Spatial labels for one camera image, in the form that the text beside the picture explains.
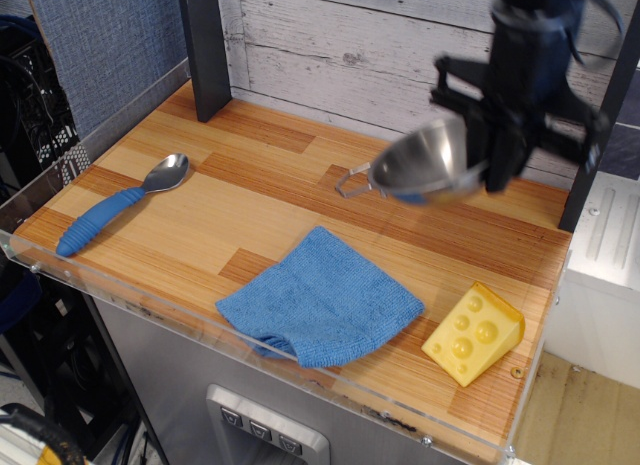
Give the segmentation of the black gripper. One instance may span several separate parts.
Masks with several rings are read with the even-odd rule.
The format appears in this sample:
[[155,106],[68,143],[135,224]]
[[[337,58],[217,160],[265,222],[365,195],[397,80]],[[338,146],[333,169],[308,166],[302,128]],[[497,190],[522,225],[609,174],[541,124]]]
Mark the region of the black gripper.
[[535,148],[583,165],[599,156],[608,119],[571,90],[573,54],[567,25],[497,22],[488,61],[436,59],[432,100],[463,116],[467,167],[489,166],[489,193],[504,190]]

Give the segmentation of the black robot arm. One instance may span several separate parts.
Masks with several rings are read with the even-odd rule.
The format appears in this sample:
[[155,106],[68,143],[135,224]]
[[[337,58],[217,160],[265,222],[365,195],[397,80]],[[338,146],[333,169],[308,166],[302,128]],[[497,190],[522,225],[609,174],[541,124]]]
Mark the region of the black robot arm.
[[[466,165],[446,179],[455,189],[502,191],[541,148],[592,170],[609,124],[570,88],[570,61],[588,0],[495,0],[495,24],[486,63],[438,57],[434,103],[464,121]],[[624,23],[608,0],[591,0],[617,29]]]

